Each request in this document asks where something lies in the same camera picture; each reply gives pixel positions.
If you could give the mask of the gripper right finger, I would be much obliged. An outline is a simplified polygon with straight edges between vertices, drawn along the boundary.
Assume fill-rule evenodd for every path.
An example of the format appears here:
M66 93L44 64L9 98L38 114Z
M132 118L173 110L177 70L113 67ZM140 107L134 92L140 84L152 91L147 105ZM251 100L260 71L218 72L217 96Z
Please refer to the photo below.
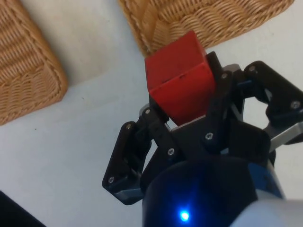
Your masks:
M278 148L303 141L303 92L262 61L241 70L225 69L215 52L207 54L215 93L206 114L209 146ZM254 97L267 105L265 129L245 123L244 103Z

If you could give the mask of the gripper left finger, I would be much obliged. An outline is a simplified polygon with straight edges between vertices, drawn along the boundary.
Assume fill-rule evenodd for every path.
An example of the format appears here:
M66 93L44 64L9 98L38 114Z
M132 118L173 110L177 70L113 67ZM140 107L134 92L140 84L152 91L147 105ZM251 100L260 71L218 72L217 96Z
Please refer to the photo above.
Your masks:
M184 159L168 120L156 103L149 103L136 122L122 125L102 186L124 205L143 199L157 176Z

